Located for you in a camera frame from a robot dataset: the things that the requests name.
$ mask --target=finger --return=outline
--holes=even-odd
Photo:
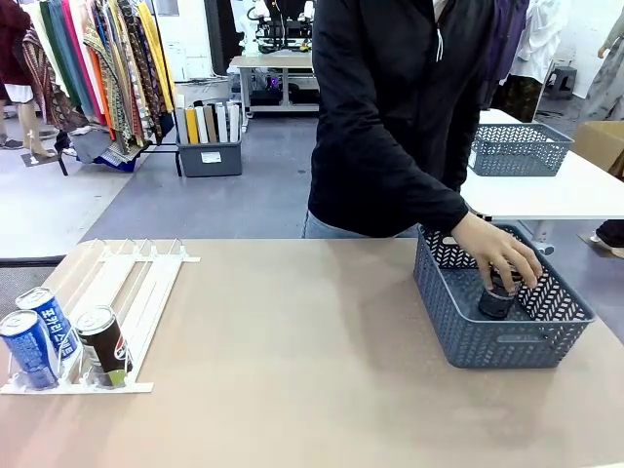
[[[528,261],[528,264],[533,270],[535,277],[539,279],[539,277],[541,277],[544,274],[544,269],[542,268],[541,263],[537,259],[537,255],[535,254],[535,252],[533,251],[531,247],[523,244],[520,241],[516,241],[516,243],[517,244],[514,246],[514,248],[518,252],[520,252],[524,258],[526,258],[526,261]]]
[[[491,283],[491,267],[489,266],[489,262],[482,257],[477,257],[477,265],[479,265],[479,273],[481,274],[481,279],[484,280],[484,284],[486,285],[486,289],[491,291],[494,289],[494,286]]]
[[[509,262],[505,259],[505,257],[499,255],[493,258],[491,262],[498,269],[498,273],[500,273],[500,278],[503,280],[503,285],[505,286],[507,292],[512,293],[513,291],[515,291],[516,285],[513,278],[511,277],[511,267],[509,266]]]
[[[520,273],[525,279],[525,283],[530,288],[535,288],[537,286],[537,278],[535,278],[535,273],[533,273],[533,269],[528,264],[527,259],[518,251],[514,249],[509,249],[508,252],[505,252],[505,258],[509,260],[512,265],[516,267],[518,273]]]

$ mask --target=soda can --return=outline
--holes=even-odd
[[[60,309],[55,295],[48,288],[34,288],[16,299],[22,310],[34,310],[46,324],[50,340],[62,360],[78,349],[78,341],[71,331],[71,324]]]
[[[0,322],[0,336],[35,390],[59,385],[59,358],[46,326],[33,310],[19,310]]]
[[[520,283],[523,280],[522,275],[516,268],[511,265],[510,268],[511,278],[514,281],[514,290],[512,292],[507,291],[498,268],[492,266],[490,270],[492,289],[491,291],[485,290],[479,301],[479,310],[492,320],[505,320],[507,318],[520,288]]]
[[[76,321],[76,331],[97,383],[123,387],[126,375],[133,369],[133,360],[113,310],[104,305],[88,310]]]

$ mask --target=blue jeans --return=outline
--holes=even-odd
[[[412,226],[406,229],[400,234],[394,237],[400,238],[416,238],[418,237],[418,228]],[[333,227],[329,224],[325,224],[313,214],[308,212],[305,215],[305,222],[303,223],[303,239],[368,239],[368,236],[363,236],[357,232],[347,231],[346,229],[340,229],[339,227]]]

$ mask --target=tabletop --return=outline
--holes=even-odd
[[[312,54],[291,53],[286,55],[237,56],[230,62],[239,68],[312,68]]]
[[[518,120],[493,109],[482,112],[481,123]],[[495,219],[624,218],[624,183],[571,151],[554,177],[482,177],[468,169],[461,195]]]
[[[601,321],[556,370],[459,370],[411,276],[414,240],[185,244],[201,261],[183,264],[141,369],[153,392],[0,395],[2,466],[624,461],[624,347]],[[61,302],[84,249],[47,283]]]

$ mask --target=blue can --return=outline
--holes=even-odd
[[[0,322],[0,336],[33,389],[59,385],[59,358],[43,320],[35,311],[19,310],[7,315]]]
[[[48,328],[50,340],[62,360],[71,356],[78,349],[76,334],[71,331],[71,324],[62,313],[59,302],[48,288],[34,288],[16,299],[21,310],[34,310]]]

